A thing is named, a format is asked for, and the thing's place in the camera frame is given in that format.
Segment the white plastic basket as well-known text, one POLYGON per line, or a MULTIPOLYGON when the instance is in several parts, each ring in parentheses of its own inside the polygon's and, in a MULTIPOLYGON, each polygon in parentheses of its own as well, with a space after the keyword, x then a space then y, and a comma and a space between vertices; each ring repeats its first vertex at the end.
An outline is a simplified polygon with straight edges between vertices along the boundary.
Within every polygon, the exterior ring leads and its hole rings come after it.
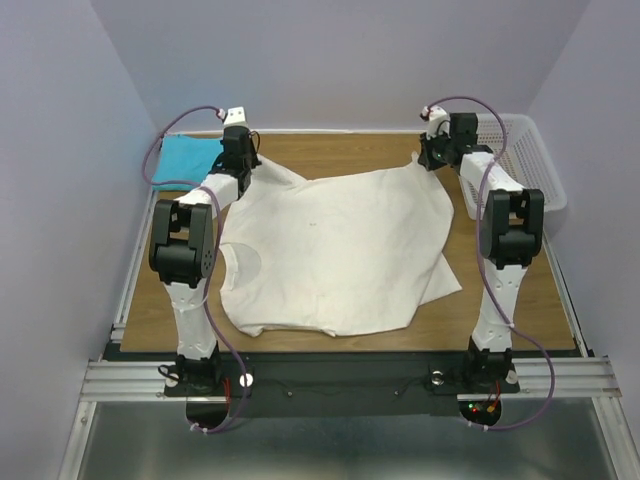
MULTIPOLYGON (((500 115, 507 131, 507 148, 498 163, 514 180, 526 188, 539 189, 544 194, 544 211, 561 211, 567 197, 551 157, 534 121, 522 114, 500 115)), ((478 114, 478 143, 495 153, 502 147, 503 135, 498 121, 491 114, 478 114)), ((459 179, 467 213, 476 217, 477 192, 472 184, 459 179)))

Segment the white t shirt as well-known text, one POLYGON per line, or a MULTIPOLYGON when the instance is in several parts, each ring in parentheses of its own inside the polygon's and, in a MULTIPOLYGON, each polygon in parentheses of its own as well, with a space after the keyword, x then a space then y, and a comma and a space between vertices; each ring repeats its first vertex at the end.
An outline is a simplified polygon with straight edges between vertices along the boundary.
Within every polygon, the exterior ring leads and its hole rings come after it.
POLYGON ((226 216, 222 307, 250 336, 406 328, 420 306, 461 288, 443 252, 453 216, 416 160, 308 180, 263 159, 226 216))

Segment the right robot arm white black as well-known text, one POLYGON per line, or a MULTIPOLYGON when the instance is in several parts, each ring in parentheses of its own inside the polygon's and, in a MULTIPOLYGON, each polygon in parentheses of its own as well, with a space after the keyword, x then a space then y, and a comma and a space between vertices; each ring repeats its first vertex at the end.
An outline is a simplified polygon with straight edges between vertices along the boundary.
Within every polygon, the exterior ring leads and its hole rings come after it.
POLYGON ((418 162, 452 168, 476 190, 476 257, 483 283, 479 317, 460 366, 463 384, 482 390, 515 379, 514 312, 522 280, 542 247, 544 194, 513 179, 478 141, 478 116, 426 107, 418 162))

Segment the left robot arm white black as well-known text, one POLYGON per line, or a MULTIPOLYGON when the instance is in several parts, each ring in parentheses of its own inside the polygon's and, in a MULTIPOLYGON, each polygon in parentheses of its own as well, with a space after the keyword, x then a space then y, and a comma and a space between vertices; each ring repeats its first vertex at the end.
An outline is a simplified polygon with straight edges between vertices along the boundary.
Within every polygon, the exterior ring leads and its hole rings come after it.
POLYGON ((260 164, 252 132, 243 123, 223 129, 221 146, 204 180, 190 182, 192 190, 174 200, 156 203, 149 246, 149 265, 169 296, 178 334, 175 365, 163 367, 162 375, 170 388, 202 394, 222 384, 218 339, 207 315, 220 213, 244 195, 260 164))

